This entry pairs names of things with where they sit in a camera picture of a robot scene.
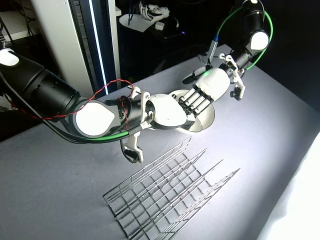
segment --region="white robotic hand in background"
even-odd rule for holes
[[[165,7],[159,7],[157,5],[143,5],[142,1],[139,2],[139,11],[141,16],[151,23],[156,23],[162,19],[169,17],[170,11]]]

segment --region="table surface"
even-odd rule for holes
[[[217,53],[229,50],[224,45]],[[189,89],[182,79],[201,65],[195,57],[136,85],[151,94]],[[243,99],[226,93],[215,102],[213,125],[195,134],[187,150],[192,157],[208,148],[201,159],[207,166],[224,159],[217,175],[241,169],[175,240],[256,239],[320,131],[320,115],[258,67],[243,81]],[[118,142],[72,144],[43,124],[1,142],[0,239],[125,239],[102,195],[187,137],[144,130],[142,164],[125,160]]]

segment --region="metal wire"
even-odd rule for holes
[[[195,166],[206,149],[189,159],[187,138],[145,168],[108,191],[103,198],[128,240],[167,240],[238,171],[215,184]]]

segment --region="wire basket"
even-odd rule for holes
[[[170,240],[237,173],[211,184],[195,163],[205,153],[185,155],[191,137],[106,194],[114,218],[128,240]]]

